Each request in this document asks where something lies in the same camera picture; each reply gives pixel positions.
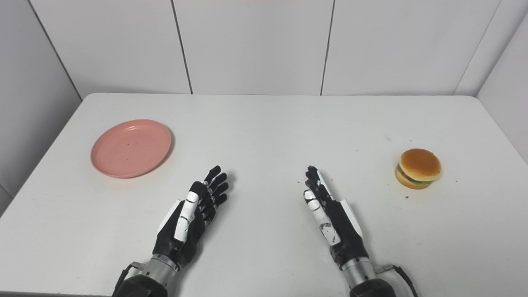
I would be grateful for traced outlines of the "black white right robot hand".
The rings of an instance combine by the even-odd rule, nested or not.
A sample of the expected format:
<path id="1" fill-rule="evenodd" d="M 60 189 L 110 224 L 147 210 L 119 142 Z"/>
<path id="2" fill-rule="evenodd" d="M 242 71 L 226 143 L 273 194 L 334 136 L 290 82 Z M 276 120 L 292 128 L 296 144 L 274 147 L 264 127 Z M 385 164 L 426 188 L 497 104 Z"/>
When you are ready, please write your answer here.
<path id="1" fill-rule="evenodd" d="M 308 187 L 303 193 L 305 203 L 328 242 L 330 255 L 339 269 L 343 270 L 349 261 L 369 258 L 363 232 L 347 200 L 332 195 L 316 167 L 310 165 L 305 175 Z"/>

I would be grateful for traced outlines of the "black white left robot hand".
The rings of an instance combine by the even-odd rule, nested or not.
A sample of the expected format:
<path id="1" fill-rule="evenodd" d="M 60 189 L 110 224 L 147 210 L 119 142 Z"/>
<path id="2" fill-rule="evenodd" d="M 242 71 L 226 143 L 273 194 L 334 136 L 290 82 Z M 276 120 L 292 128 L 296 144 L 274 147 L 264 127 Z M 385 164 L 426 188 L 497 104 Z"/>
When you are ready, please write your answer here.
<path id="1" fill-rule="evenodd" d="M 193 260 L 206 228 L 228 199 L 227 178 L 217 165 L 203 181 L 192 184 L 185 198 L 174 203 L 158 228 L 153 257 L 168 258 L 177 269 Z"/>

